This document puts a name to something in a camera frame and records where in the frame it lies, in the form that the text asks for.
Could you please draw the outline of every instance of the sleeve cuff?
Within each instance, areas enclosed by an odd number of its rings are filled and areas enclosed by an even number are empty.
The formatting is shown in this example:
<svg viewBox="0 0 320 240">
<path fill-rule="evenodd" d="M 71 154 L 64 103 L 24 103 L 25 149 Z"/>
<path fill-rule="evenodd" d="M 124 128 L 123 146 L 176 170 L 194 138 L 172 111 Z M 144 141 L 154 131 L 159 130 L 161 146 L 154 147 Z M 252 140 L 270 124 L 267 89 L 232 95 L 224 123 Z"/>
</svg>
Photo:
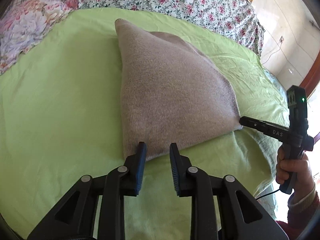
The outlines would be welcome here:
<svg viewBox="0 0 320 240">
<path fill-rule="evenodd" d="M 313 202 L 316 197 L 316 184 L 313 187 L 313 190 L 306 195 L 302 200 L 293 204 L 293 196 L 294 193 L 290 196 L 288 200 L 288 207 L 292 213 L 301 213 L 305 209 L 307 209 Z"/>
</svg>

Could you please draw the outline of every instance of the pastel floral pillow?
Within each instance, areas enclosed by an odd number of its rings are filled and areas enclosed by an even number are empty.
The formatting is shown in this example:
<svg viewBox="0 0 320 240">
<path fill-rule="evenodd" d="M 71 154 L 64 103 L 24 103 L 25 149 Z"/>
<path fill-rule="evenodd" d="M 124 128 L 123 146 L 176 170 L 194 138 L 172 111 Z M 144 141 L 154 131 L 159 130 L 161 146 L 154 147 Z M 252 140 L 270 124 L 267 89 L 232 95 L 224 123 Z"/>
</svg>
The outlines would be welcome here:
<svg viewBox="0 0 320 240">
<path fill-rule="evenodd" d="M 0 75 L 77 8 L 77 0 L 26 0 L 13 6 L 0 21 Z"/>
</svg>

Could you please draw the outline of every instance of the person's arm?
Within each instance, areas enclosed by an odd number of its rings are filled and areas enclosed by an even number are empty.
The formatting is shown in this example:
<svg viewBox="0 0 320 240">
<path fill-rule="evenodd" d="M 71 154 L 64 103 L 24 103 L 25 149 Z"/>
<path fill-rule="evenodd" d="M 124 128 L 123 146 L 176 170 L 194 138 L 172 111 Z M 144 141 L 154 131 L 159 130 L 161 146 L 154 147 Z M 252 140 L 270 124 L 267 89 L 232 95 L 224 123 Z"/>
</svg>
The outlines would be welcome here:
<svg viewBox="0 0 320 240">
<path fill-rule="evenodd" d="M 280 147 L 276 166 L 278 184 L 283 184 L 289 178 L 288 171 L 297 173 L 297 181 L 293 187 L 294 193 L 288 201 L 288 223 L 278 221 L 278 224 L 287 233 L 289 239 L 294 240 L 304 230 L 318 208 L 319 197 L 307 155 L 304 154 L 301 160 L 284 160 L 284 150 Z"/>
</svg>

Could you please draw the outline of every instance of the silver screw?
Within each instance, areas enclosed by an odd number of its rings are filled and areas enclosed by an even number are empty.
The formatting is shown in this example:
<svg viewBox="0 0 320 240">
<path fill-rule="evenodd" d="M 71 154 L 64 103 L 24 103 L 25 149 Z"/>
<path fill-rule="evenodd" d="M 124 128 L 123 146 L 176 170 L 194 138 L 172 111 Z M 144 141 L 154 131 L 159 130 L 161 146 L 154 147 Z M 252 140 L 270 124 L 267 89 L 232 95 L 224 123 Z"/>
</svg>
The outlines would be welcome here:
<svg viewBox="0 0 320 240">
<path fill-rule="evenodd" d="M 188 171 L 191 172 L 191 173 L 197 173 L 198 172 L 198 168 L 194 167 L 194 166 L 191 166 L 191 167 L 188 168 Z"/>
<path fill-rule="evenodd" d="M 235 177 L 234 176 L 231 176 L 231 175 L 227 175 L 226 176 L 226 181 L 227 182 L 234 182 L 236 179 L 235 179 Z"/>
<path fill-rule="evenodd" d="M 82 182 L 88 182 L 88 181 L 90 181 L 90 176 L 89 175 L 83 175 L 82 177 L 81 177 L 81 181 Z"/>
<path fill-rule="evenodd" d="M 126 172 L 128 170 L 128 168 L 126 167 L 126 166 L 120 166 L 119 168 L 118 168 L 118 171 L 119 172 Z"/>
</svg>

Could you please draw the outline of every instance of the floral fabric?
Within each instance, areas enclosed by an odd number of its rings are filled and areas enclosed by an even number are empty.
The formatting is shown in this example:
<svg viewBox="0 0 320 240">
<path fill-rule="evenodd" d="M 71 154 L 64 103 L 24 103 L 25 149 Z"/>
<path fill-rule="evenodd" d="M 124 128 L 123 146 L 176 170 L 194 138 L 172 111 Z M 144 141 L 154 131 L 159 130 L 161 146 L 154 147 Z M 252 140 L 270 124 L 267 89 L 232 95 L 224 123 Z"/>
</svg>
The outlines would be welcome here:
<svg viewBox="0 0 320 240">
<path fill-rule="evenodd" d="M 248 0 L 69 0 L 79 9 L 116 7 L 170 15 L 233 39 L 261 56 L 263 27 Z"/>
<path fill-rule="evenodd" d="M 26 0 L 14 5 L 0 21 L 0 75 L 40 43 L 53 25 L 75 9 L 72 0 Z"/>
</svg>

